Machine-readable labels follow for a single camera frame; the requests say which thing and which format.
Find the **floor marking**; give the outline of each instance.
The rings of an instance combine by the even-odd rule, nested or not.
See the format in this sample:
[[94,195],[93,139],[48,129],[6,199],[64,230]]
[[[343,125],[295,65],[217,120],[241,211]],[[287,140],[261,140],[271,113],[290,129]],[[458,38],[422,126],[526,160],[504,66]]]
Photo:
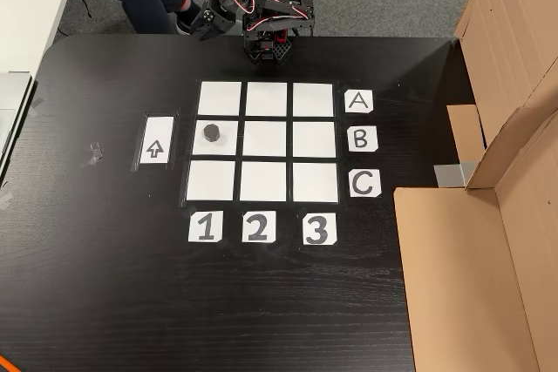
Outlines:
[[19,370],[18,368],[16,368],[14,365],[12,365],[11,363],[9,363],[6,359],[4,359],[2,356],[0,356],[0,366],[3,366],[8,372],[21,372],[21,370]]

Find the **black tabletop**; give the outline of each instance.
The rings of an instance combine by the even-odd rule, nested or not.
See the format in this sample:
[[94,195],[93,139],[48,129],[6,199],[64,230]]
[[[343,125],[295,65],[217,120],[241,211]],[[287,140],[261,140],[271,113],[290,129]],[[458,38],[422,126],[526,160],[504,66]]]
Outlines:
[[[239,37],[78,36],[47,52],[0,191],[13,194],[0,355],[23,371],[414,370],[391,194],[436,186],[432,166],[458,162],[446,105],[473,102],[459,44],[293,45],[281,66],[251,64]],[[277,209],[271,245],[241,242],[242,206],[225,211],[221,242],[188,242],[179,202],[203,80],[372,89],[374,112],[341,114],[338,130],[374,124],[381,147],[340,160],[373,164],[382,195],[345,194],[335,246],[303,245],[304,204]],[[180,114],[172,167],[130,170],[145,112]]]

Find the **white label card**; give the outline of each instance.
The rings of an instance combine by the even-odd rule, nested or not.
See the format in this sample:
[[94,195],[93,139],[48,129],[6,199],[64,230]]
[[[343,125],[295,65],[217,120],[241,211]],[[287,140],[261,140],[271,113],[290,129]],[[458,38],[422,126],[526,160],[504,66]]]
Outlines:
[[243,243],[273,243],[276,240],[276,212],[252,211],[244,214]]
[[378,149],[378,131],[375,126],[351,126],[347,130],[350,152],[375,152]]
[[174,117],[149,117],[139,162],[168,163],[173,138]]
[[372,91],[349,89],[345,92],[345,112],[370,113],[373,109]]
[[303,244],[331,246],[337,242],[335,213],[309,213],[303,219]]
[[382,193],[380,171],[377,169],[353,169],[349,172],[351,197],[376,198]]
[[190,217],[188,241],[216,243],[223,238],[223,211],[194,213]]

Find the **number 1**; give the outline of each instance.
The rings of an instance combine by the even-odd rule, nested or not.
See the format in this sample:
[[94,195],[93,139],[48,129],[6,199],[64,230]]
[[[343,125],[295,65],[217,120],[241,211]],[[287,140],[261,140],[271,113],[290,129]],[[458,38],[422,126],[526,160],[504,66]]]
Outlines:
[[206,230],[204,232],[203,235],[200,236],[200,240],[214,240],[215,236],[211,235],[211,216],[213,214],[209,213],[208,215],[206,215],[205,217],[203,217],[201,220],[198,221],[198,224],[203,224],[204,222],[206,222]]

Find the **arrow sign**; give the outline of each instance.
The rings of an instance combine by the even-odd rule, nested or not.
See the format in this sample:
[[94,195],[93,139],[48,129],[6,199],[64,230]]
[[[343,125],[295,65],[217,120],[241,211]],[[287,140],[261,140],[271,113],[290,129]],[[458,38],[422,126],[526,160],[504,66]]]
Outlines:
[[165,150],[163,150],[163,147],[160,146],[159,140],[155,140],[155,142],[153,144],[151,144],[149,146],[149,148],[146,150],[146,152],[150,152],[151,153],[151,158],[152,159],[157,159],[157,154],[159,154],[160,152],[164,152]]

